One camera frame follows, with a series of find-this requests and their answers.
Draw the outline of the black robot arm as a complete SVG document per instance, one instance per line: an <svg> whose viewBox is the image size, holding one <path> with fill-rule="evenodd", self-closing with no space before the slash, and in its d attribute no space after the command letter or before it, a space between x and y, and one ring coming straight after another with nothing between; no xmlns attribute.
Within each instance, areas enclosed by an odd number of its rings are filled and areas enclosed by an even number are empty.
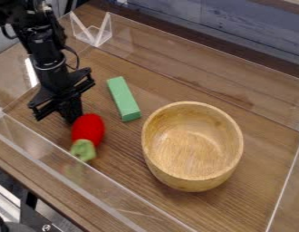
<svg viewBox="0 0 299 232"><path fill-rule="evenodd" d="M92 69L80 67L79 54L67 45L52 5L46 0L0 0L0 28L8 39L20 39L40 82L28 103L35 119L56 111L74 124L84 115L83 93L96 82Z"/></svg>

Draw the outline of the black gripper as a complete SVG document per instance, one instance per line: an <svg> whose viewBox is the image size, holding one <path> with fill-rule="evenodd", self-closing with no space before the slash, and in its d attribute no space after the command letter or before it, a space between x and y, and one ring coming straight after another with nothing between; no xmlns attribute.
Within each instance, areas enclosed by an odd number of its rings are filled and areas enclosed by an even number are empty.
<svg viewBox="0 0 299 232"><path fill-rule="evenodd" d="M39 93L28 103L35 119L39 121L58 112L68 123L76 121L83 113L83 93L95 85L92 69L86 67L74 72L67 64L54 69L34 67L40 81Z"/></svg>

